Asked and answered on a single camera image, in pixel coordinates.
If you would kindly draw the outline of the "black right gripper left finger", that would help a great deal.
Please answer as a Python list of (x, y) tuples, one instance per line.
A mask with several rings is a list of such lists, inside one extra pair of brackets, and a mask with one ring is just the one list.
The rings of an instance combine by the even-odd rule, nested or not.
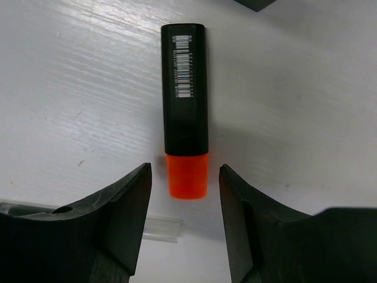
[(1, 202), (2, 282), (128, 282), (151, 195), (143, 163), (115, 183), (56, 209)]

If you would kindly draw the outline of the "black pen refill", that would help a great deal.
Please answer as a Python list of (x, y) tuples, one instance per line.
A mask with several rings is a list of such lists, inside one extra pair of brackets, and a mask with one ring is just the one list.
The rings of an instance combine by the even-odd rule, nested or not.
[[(11, 216), (26, 216), (36, 213), (52, 213), (55, 208), (36, 206), (31, 203), (10, 203), (1, 201), (1, 213)], [(143, 239), (177, 243), (183, 221), (174, 218), (147, 216)]]

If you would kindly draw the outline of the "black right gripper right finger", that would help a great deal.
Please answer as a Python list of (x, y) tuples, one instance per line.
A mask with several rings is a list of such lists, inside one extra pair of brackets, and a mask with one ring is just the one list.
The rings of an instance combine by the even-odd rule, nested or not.
[(233, 282), (375, 282), (376, 209), (308, 215), (243, 180), (230, 166), (219, 188)]

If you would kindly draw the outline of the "orange black highlighter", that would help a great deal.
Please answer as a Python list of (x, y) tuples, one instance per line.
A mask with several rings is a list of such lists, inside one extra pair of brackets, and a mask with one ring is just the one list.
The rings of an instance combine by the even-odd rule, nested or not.
[(164, 149), (170, 196), (207, 195), (209, 114), (206, 28), (202, 24), (161, 27)]

